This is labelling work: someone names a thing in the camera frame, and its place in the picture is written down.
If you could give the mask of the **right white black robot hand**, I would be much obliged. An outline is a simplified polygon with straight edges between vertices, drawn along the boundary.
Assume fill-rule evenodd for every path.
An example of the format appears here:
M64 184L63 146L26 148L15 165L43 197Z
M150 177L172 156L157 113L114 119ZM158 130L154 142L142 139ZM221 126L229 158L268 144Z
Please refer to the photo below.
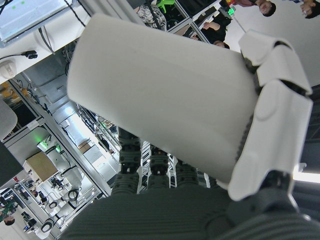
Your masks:
M285 41L249 31L241 53L105 16L74 51L71 100L182 160L177 187L98 200L63 240L317 240L292 175L312 89Z

